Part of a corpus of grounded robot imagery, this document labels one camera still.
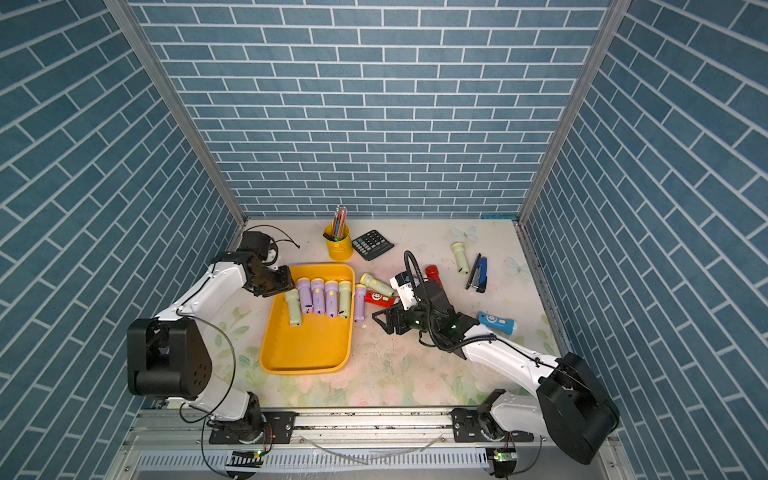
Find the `plain red flashlight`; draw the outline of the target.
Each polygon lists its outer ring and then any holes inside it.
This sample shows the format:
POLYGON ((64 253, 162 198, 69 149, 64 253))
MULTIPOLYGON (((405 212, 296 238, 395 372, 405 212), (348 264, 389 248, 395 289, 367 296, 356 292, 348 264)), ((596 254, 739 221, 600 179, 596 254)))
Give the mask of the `plain red flashlight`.
POLYGON ((442 285, 440 279, 439 269, 436 265, 429 265, 425 269, 425 274, 428 279, 435 281, 439 286, 442 285))

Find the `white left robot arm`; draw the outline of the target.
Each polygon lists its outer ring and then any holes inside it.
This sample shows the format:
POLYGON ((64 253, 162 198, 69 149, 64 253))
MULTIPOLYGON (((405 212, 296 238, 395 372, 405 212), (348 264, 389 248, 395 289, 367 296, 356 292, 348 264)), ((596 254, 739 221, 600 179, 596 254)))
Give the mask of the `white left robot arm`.
POLYGON ((278 241, 260 231, 245 232, 236 250, 215 257, 169 307, 128 327, 128 390, 136 396, 185 400, 205 413, 204 422, 228 431, 236 443, 262 440, 268 427, 258 397, 214 374, 203 331, 214 331, 230 345, 232 336, 212 318, 235 292, 269 298, 293 287, 289 267, 279 264, 278 241))

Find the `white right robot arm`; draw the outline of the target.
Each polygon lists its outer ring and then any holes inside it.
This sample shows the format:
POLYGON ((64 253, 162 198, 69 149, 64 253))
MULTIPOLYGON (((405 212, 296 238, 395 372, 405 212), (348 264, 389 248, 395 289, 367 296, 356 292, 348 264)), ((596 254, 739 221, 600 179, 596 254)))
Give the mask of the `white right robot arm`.
POLYGON ((588 363, 574 353, 556 357, 504 338, 487 324, 457 311, 432 280, 414 300, 372 314, 389 335, 427 333, 435 348, 486 366, 522 387, 520 397, 495 390, 478 408, 478 422, 495 439, 527 432, 551 439, 572 460, 587 465, 619 426, 620 413, 588 363))

